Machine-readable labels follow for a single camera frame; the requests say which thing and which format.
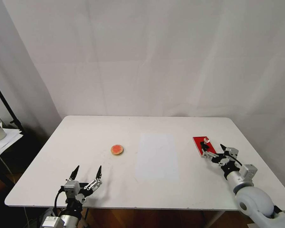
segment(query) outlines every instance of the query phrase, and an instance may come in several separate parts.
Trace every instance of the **paper stack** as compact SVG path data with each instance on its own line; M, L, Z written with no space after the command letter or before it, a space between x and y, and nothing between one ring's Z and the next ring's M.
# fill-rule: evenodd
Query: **paper stack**
M20 134L21 131L18 129L3 128L3 130L5 131L6 136L0 140L0 154L23 136Z

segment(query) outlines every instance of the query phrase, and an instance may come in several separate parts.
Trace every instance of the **black cable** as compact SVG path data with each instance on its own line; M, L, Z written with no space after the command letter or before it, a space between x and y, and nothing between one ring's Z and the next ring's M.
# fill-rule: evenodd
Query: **black cable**
M231 156L231 155L227 155L229 157L231 157L233 160L235 160L237 163L239 163L240 166L242 166L242 163L240 163L235 157Z
M53 210L53 212L54 212L54 214L55 214L56 216L58 216L58 212L57 212L57 199L58 199L59 194L62 193L63 190L64 190L64 189L63 189L63 186L62 186L61 189L59 189L59 191L58 191L58 193L57 193L57 195L56 195L56 197L55 197L54 210Z
M87 208L86 212L85 212L85 220L88 217L88 213L89 213L89 208Z

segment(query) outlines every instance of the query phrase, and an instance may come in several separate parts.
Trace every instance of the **white wall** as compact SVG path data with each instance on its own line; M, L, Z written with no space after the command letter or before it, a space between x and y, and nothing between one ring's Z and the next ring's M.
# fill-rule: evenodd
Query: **white wall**
M0 90L22 125L41 140L61 121L50 94L0 1ZM0 118L12 120L0 100Z
M3 1L62 117L230 117L285 185L285 1Z

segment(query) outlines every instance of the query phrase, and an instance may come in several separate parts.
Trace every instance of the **red tray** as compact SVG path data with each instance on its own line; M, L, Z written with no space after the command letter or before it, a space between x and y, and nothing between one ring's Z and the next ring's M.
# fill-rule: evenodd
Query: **red tray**
M204 142L204 138L206 138L207 136L199 136L199 137L192 137L193 141L195 142L195 145L199 151L199 154L202 156L203 155L203 151L202 151L202 146L201 146L201 142ZM213 148L211 142L207 143L207 146L209 146L208 151L212 152L214 154L216 154L215 149Z

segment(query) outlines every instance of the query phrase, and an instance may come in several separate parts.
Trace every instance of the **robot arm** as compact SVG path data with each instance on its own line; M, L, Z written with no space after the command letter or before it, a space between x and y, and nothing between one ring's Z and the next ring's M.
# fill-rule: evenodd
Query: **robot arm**
M56 195L54 202L55 217L48 216L44 220L42 227L44 228L76 228L78 222L81 220L82 205L86 202L86 197L95 192L100 185L101 181L101 166L98 169L96 178L90 183L80 183L75 180L79 166L72 172L69 179L66 179L66 183L60 187L58 194ZM66 208L57 213L57 199L61 192L66 194ZM84 227L88 227L86 222L82 220Z
M239 211L249 216L259 228L285 228L285 213L273 204L268 194L254 187L255 166L242 165L237 160L238 150L235 148L221 144L224 153L214 154L207 151L206 143L201 145L202 157L217 163L224 171L224 177L236 195Z

